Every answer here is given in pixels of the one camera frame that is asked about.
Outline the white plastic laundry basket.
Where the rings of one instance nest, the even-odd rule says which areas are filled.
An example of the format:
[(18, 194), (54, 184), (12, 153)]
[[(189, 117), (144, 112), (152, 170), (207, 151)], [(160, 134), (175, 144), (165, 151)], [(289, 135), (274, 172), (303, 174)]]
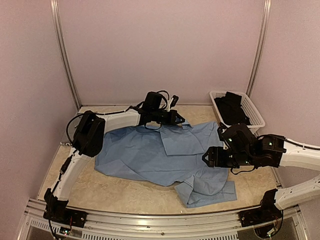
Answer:
[[(259, 111), (256, 108), (256, 106), (254, 105), (254, 103), (251, 101), (251, 99), (244, 92), (238, 92), (238, 91), (230, 91), (230, 92), (241, 96), (241, 102), (240, 102), (241, 108), (244, 111), (245, 115), (250, 120), (250, 125), (248, 125), (247, 127), (250, 129), (252, 134), (255, 135), (256, 132), (260, 128), (263, 128), (266, 125), (263, 117), (259, 113)], [(210, 96), (210, 99), (213, 104), (214, 112), (215, 112), (217, 118), (219, 119), (219, 122), (221, 122), (224, 125), (226, 125), (227, 127), (229, 127), (229, 125), (227, 125), (224, 122), (224, 120), (221, 116), (221, 113), (220, 113), (220, 111), (216, 105), (216, 102), (215, 102), (215, 98), (224, 97), (226, 95), (226, 93), (227, 93), (227, 90), (212, 90), (209, 92), (209, 96)]]

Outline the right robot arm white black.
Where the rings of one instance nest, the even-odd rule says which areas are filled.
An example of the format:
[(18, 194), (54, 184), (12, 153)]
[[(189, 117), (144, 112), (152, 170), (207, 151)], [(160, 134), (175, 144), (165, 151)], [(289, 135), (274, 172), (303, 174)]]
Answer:
[[(297, 167), (319, 171), (320, 148), (295, 142), (276, 134), (254, 136), (247, 125), (239, 123), (218, 127), (222, 147), (209, 147), (202, 161), (210, 168), (238, 169), (252, 166), (254, 170), (262, 167)], [(299, 203), (313, 200), (320, 195), (320, 178), (316, 176), (308, 181), (288, 188), (272, 189), (265, 192), (256, 218), (266, 222), (277, 210), (284, 210)]]

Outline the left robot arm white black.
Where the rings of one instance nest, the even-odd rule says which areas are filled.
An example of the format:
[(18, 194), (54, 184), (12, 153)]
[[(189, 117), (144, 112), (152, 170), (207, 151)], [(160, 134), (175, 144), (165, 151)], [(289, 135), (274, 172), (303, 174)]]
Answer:
[(173, 109), (178, 100), (178, 96), (170, 96), (165, 90), (150, 91), (144, 101), (125, 110), (108, 113), (87, 110), (79, 114), (73, 137), (68, 138), (72, 147), (70, 154), (59, 170), (56, 183), (44, 194), (45, 212), (61, 223), (70, 218), (67, 208), (70, 192), (88, 161), (101, 152), (105, 133), (151, 122), (160, 126), (182, 124), (185, 119)]

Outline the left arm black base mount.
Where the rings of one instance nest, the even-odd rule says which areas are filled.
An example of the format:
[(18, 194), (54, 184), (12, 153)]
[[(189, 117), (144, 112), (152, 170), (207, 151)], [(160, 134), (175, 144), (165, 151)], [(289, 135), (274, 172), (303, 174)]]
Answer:
[(70, 208), (64, 208), (62, 210), (46, 209), (43, 214), (43, 218), (46, 220), (79, 228), (83, 228), (85, 226), (87, 216), (88, 213), (85, 211)]

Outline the light blue long sleeve shirt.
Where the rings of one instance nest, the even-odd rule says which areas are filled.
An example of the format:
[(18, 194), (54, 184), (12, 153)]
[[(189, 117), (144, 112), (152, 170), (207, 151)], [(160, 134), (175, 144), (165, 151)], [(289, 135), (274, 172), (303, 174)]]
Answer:
[(125, 127), (107, 132), (94, 169), (106, 176), (174, 187), (187, 208), (237, 200), (229, 171), (208, 167), (202, 156), (209, 147), (221, 147), (218, 124)]

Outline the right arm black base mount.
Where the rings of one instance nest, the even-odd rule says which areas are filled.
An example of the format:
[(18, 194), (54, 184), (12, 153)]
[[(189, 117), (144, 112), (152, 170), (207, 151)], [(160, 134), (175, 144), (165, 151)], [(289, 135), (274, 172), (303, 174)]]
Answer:
[(249, 210), (243, 210), (238, 213), (241, 226), (249, 227), (281, 219), (283, 213), (281, 210), (261, 210), (259, 208), (253, 208)]

